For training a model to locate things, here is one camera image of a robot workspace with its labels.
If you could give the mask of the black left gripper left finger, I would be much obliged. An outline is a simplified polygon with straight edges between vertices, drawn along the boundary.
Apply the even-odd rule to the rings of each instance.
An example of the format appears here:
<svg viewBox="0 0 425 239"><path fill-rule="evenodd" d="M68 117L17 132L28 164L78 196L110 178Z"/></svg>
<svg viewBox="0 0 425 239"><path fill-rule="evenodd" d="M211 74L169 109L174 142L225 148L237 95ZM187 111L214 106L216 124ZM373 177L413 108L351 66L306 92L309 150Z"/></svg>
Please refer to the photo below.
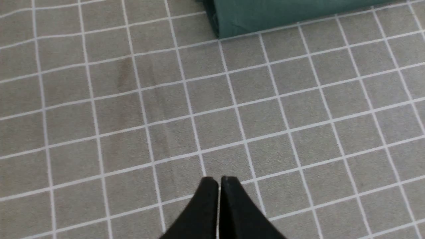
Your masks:
<svg viewBox="0 0 425 239"><path fill-rule="evenodd" d="M215 239L218 183L203 177L195 194L161 239Z"/></svg>

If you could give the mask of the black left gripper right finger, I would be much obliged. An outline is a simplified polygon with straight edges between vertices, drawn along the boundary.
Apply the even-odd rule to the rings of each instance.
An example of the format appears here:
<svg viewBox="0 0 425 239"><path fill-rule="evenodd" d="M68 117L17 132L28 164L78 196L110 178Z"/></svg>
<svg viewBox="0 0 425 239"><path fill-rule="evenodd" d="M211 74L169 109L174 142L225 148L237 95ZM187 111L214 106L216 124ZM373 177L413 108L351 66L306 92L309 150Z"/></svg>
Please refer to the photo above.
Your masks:
<svg viewBox="0 0 425 239"><path fill-rule="evenodd" d="M237 177L223 176L220 193L221 239L285 239L251 200Z"/></svg>

